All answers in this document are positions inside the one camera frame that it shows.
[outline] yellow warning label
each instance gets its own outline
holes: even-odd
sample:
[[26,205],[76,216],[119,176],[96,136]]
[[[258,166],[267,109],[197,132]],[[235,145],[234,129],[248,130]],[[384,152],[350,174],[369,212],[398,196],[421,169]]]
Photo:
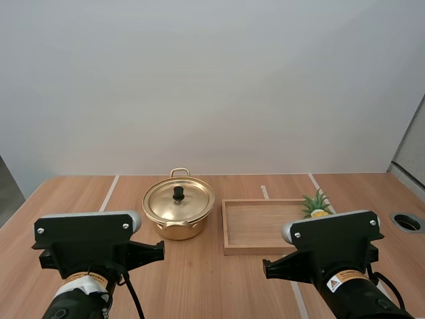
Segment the yellow warning label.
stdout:
[[357,270],[343,270],[332,276],[327,282],[327,287],[331,292],[337,291],[337,289],[346,281],[351,279],[366,279],[368,278]]
[[351,279],[366,279],[368,278],[357,270],[343,270],[335,275],[341,282],[346,282]]
[[[65,279],[64,284],[67,284],[76,279],[87,276],[87,272],[76,272],[75,274],[70,275],[67,279]],[[97,282],[99,282],[104,288],[108,285],[108,281],[105,277],[100,276],[99,274],[95,274],[93,272],[90,273],[90,277],[94,278]]]

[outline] wooden tray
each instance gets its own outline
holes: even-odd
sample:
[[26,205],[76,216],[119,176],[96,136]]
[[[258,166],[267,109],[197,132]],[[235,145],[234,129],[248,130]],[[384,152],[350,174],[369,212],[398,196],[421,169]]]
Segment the wooden tray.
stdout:
[[224,254],[288,255],[296,248],[282,238],[282,227],[303,219],[303,199],[222,201]]

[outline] wooden table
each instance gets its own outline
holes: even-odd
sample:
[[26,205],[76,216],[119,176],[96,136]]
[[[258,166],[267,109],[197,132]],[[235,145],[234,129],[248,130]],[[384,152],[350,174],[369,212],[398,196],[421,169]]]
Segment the wooden table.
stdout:
[[[134,241],[163,240],[142,213],[147,189],[163,176],[120,176],[105,211],[133,209],[143,225]],[[222,199],[300,198],[316,190],[308,175],[202,176],[216,192],[206,229],[187,241],[165,240],[165,260],[130,272],[148,319],[156,318],[332,318],[312,285],[299,284],[306,311],[297,304],[293,286],[266,280],[262,259],[277,256],[224,256]],[[389,173],[314,175],[337,212],[372,209],[381,218],[385,239],[375,242],[380,261],[375,269],[391,279],[407,310],[425,317],[425,235],[407,234],[388,215],[404,211],[425,217],[425,203]],[[51,213],[98,211],[114,176],[57,177],[44,182],[0,230],[0,318],[40,318],[61,285],[56,270],[42,270],[33,224]],[[117,287],[110,318],[137,318],[125,287]]]

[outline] pineapple leaves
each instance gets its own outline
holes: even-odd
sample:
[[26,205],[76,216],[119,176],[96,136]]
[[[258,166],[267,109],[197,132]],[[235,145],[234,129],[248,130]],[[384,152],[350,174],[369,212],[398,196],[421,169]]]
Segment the pineapple leaves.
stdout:
[[303,198],[305,199],[305,201],[301,204],[307,208],[307,209],[304,209],[303,212],[311,213],[312,211],[316,209],[322,209],[328,213],[331,213],[327,209],[330,206],[330,204],[325,204],[325,200],[329,198],[326,197],[326,192],[322,192],[320,188],[316,191],[313,197],[308,197],[306,195],[303,195]]

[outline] white tape line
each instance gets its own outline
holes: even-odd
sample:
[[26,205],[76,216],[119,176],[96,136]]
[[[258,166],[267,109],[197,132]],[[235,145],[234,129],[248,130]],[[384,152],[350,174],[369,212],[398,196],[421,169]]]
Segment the white tape line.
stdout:
[[261,190],[263,191],[264,199],[270,199],[267,194],[267,189],[265,185],[261,185]]
[[115,176],[114,181],[112,182],[111,187],[109,188],[109,191],[106,194],[105,200],[104,200],[102,206],[100,206],[99,211],[105,211],[106,205],[108,204],[108,201],[111,198],[112,193],[114,192],[115,186],[117,185],[119,178],[120,178],[119,175]]
[[297,305],[299,309],[299,314],[301,319],[308,319],[307,309],[305,308],[304,299],[299,290],[298,282],[291,281],[292,289],[294,290],[295,299],[297,300]]
[[[261,185],[261,190],[263,191],[264,199],[270,199],[268,197],[267,189],[265,185]],[[305,308],[304,299],[299,290],[298,282],[291,281],[292,290],[294,291],[295,300],[297,300],[297,305],[299,309],[299,314],[301,319],[309,319],[307,314],[307,309]]]
[[[313,176],[313,174],[312,173],[308,173],[308,176],[310,177],[310,179],[311,179],[311,182],[314,184],[314,187],[316,187],[316,189],[319,189],[320,188],[320,186],[319,186],[319,184],[316,182],[316,180],[315,180],[315,178],[314,178],[314,176]],[[329,202],[329,200],[328,199],[326,199],[325,200],[325,203],[326,204],[330,204],[330,202]],[[332,212],[332,213],[334,213],[334,214],[336,214],[336,212],[335,212],[335,210],[333,209],[333,207],[332,207],[332,205],[331,206],[329,206],[329,210]],[[384,288],[384,286],[383,286],[383,284],[381,284],[381,282],[378,282],[378,289],[389,299],[389,300],[391,300],[392,301],[392,299],[391,299],[391,297],[390,297],[390,295],[388,294],[388,292],[385,290],[385,288]]]
[[[316,182],[316,180],[314,179],[313,174],[312,174],[312,173],[308,173],[308,176],[310,177],[311,182],[313,183],[314,187],[316,187],[316,189],[320,189],[320,186],[319,186],[319,184]],[[325,199],[325,203],[326,203],[326,204],[330,204],[330,205],[331,205],[331,203],[329,202],[329,200],[328,200],[328,199]],[[336,214],[336,213],[337,213],[337,212],[333,209],[332,205],[331,205],[331,206],[329,206],[328,208],[329,208],[329,210],[330,210],[332,213],[334,213],[334,214]]]

